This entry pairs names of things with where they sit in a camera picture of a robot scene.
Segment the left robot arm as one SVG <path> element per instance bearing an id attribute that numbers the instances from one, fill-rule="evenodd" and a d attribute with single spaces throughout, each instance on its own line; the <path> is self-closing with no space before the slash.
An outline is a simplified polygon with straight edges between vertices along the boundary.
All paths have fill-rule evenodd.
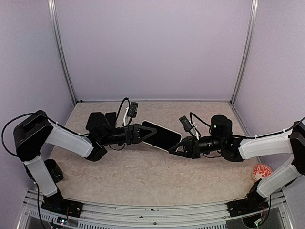
<path id="1" fill-rule="evenodd" d="M 155 135 L 157 130 L 141 124 L 116 127 L 114 114 L 93 112 L 85 129 L 89 132 L 82 136 L 55 121 L 44 111 L 30 113 L 29 117 L 13 130 L 17 157 L 24 163 L 47 202 L 56 212 L 62 212 L 67 202 L 57 193 L 55 181 L 51 178 L 40 150 L 44 144 L 57 146 L 96 162 L 106 153 L 109 145 L 132 145 L 143 142 Z"/>

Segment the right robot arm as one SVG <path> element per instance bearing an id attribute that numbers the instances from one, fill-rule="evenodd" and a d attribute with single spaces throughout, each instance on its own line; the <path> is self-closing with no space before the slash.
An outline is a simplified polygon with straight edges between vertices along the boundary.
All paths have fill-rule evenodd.
<path id="1" fill-rule="evenodd" d="M 217 151 L 220 157 L 230 162 L 277 154 L 289 154 L 289 159 L 266 178 L 255 182 L 244 208 L 255 211 L 263 199 L 274 191 L 292 183 L 305 174 L 305 121 L 296 121 L 288 129 L 259 135 L 233 135 L 233 123 L 224 115 L 214 115 L 209 126 L 209 136 L 191 135 L 171 147 L 170 154 L 198 159 L 201 155 Z"/>

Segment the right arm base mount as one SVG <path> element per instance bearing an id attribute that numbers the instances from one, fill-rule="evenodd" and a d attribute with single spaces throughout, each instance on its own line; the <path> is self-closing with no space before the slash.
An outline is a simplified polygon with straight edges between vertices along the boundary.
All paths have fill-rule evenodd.
<path id="1" fill-rule="evenodd" d="M 249 193 L 246 195 L 246 198 L 240 200 L 233 200 L 227 203 L 230 217 L 250 214 L 269 208 L 267 198 L 261 196 L 257 192 L 258 185 L 261 183 L 261 181 L 262 180 L 259 179 L 253 184 Z"/>

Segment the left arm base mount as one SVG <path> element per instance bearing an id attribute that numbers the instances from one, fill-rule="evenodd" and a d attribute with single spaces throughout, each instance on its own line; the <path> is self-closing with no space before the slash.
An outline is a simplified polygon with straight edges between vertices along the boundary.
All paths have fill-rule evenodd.
<path id="1" fill-rule="evenodd" d="M 59 189 L 51 196 L 43 195 L 41 208 L 53 213 L 79 218 L 83 209 L 83 203 L 63 198 Z"/>

